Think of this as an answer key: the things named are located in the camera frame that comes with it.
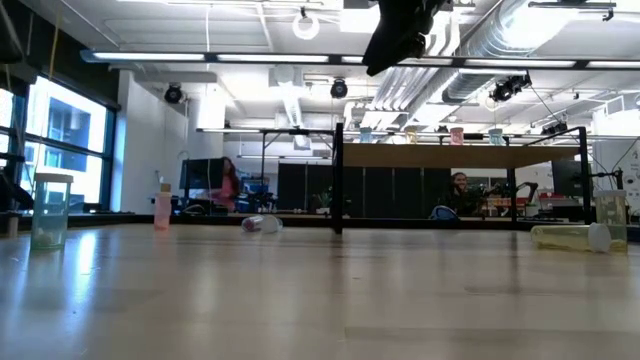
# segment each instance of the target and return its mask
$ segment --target metal pole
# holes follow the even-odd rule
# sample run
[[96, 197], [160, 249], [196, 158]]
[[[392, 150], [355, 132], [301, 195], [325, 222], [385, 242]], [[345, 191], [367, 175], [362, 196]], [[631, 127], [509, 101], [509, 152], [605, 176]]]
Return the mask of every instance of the metal pole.
[[591, 181], [589, 169], [589, 153], [587, 151], [587, 129], [584, 126], [578, 128], [578, 141], [580, 142], [580, 182], [582, 184], [582, 206], [584, 208], [584, 223], [591, 225]]
[[[507, 138], [505, 140], [507, 146], [510, 146], [511, 142], [509, 141], [509, 139]], [[516, 184], [516, 169], [507, 169], [507, 183], [509, 184], [509, 197], [511, 198], [511, 204], [509, 206], [509, 212], [511, 213], [511, 223], [515, 224], [516, 222], [518, 222], [518, 191], [516, 190], [518, 184]]]
[[344, 124], [336, 124], [335, 132], [335, 157], [333, 159], [333, 196], [331, 203], [331, 217], [333, 222], [333, 231], [340, 235], [342, 234], [342, 214], [343, 214], [343, 175], [344, 175], [344, 138], [343, 138]]
[[264, 153], [267, 149], [267, 133], [262, 133], [262, 167], [260, 170], [260, 191], [264, 192]]

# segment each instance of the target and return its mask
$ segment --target spotlight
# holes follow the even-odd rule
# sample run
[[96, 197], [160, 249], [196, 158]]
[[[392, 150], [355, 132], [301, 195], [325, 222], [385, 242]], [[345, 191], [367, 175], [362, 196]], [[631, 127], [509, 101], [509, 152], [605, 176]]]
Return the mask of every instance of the spotlight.
[[522, 92], [523, 88], [531, 85], [529, 73], [524, 76], [510, 76], [506, 81], [497, 83], [489, 97], [495, 102], [509, 101], [513, 96]]
[[555, 123], [553, 125], [545, 126], [542, 129], [542, 132], [540, 133], [540, 135], [553, 135], [559, 132], [566, 131], [568, 129], [569, 129], [569, 126], [567, 125], [566, 122]]
[[169, 84], [169, 89], [164, 93], [164, 100], [169, 104], [181, 104], [186, 97], [182, 90], [180, 90], [180, 84]]
[[334, 99], [344, 99], [349, 93], [349, 88], [344, 79], [333, 80], [333, 86], [331, 86], [331, 97]]

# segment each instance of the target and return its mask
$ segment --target shelf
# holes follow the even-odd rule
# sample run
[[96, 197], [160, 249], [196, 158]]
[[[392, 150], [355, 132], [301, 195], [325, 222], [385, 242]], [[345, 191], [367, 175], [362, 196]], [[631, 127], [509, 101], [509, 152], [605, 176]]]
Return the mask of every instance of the shelf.
[[344, 166], [427, 169], [515, 169], [573, 159], [568, 146], [449, 146], [344, 144]]

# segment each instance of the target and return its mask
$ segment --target white wall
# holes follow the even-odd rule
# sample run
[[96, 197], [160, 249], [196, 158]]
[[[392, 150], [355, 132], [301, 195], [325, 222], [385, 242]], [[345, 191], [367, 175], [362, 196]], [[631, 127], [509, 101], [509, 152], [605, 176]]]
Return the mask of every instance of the white wall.
[[187, 104], [189, 113], [189, 136], [187, 150], [191, 159], [215, 159], [224, 156], [223, 134], [196, 132], [200, 116], [200, 100], [190, 100]]
[[180, 164], [187, 149], [188, 119], [120, 73], [111, 208], [152, 214], [158, 174], [179, 194]]

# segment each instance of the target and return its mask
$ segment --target cable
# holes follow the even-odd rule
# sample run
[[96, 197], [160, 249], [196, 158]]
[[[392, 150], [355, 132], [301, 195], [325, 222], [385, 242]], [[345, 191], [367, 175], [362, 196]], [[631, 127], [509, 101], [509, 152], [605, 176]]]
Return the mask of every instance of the cable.
[[[51, 81], [53, 80], [53, 69], [54, 69], [54, 65], [55, 65], [55, 60], [56, 60], [56, 50], [58, 48], [58, 35], [60, 33], [60, 7], [58, 7], [57, 10], [57, 14], [56, 14], [56, 27], [55, 30], [53, 32], [53, 45], [51, 46], [51, 60], [49, 61], [49, 76], [48, 76], [48, 82], [47, 82], [47, 98], [49, 98], [50, 96], [50, 91], [51, 91]], [[40, 125], [40, 133], [38, 134], [40, 136], [40, 141], [44, 140], [44, 137], [42, 136], [42, 132], [44, 131], [44, 125], [45, 122], [43, 121], [42, 124]], [[35, 154], [35, 165], [33, 166], [33, 182], [31, 182], [31, 195], [33, 195], [36, 191], [35, 189], [35, 175], [38, 173], [38, 165], [40, 163], [40, 147], [44, 146], [42, 143], [38, 143], [38, 151], [37, 154]]]
[[[542, 99], [542, 96], [540, 96], [540, 94], [538, 94], [538, 92], [537, 92], [537, 91], [536, 91], [536, 89], [533, 87], [533, 85], [529, 85], [529, 87], [531, 88], [531, 90], [533, 91], [533, 93], [534, 93], [534, 94], [536, 94], [536, 96], [538, 97], [538, 99], [540, 100], [540, 102], [542, 103], [542, 105], [544, 105], [544, 107], [547, 109], [547, 111], [549, 111], [549, 114], [551, 114], [551, 116], [553, 116], [553, 118], [554, 118], [554, 119], [556, 119], [556, 121], [557, 121], [557, 122], [562, 123], [563, 121], [562, 121], [562, 120], [560, 120], [560, 119], [558, 118], [558, 116], [556, 116], [556, 114], [555, 114], [553, 111], [551, 111], [551, 109], [549, 108], [549, 106], [547, 106], [547, 103], [545, 103], [545, 101]], [[571, 136], [571, 138], [573, 139], [573, 141], [575, 141], [578, 145], [580, 145], [580, 140], [576, 139], [575, 135], [573, 135], [573, 134], [569, 133], [569, 136]], [[604, 166], [603, 166], [603, 165], [602, 165], [598, 160], [596, 160], [596, 158], [595, 158], [593, 155], [588, 154], [588, 156], [590, 156], [590, 157], [591, 157], [591, 159], [593, 160], [593, 162], [595, 162], [595, 163], [596, 163], [596, 165], [598, 165], [598, 166], [599, 166], [600, 168], [602, 168], [604, 171], [606, 171], [606, 170], [607, 170], [607, 168], [605, 168], [605, 167], [604, 167]], [[611, 180], [611, 178], [610, 178], [610, 177], [608, 177], [608, 178], [609, 178], [609, 184], [611, 185], [611, 189], [614, 189], [613, 181]]]

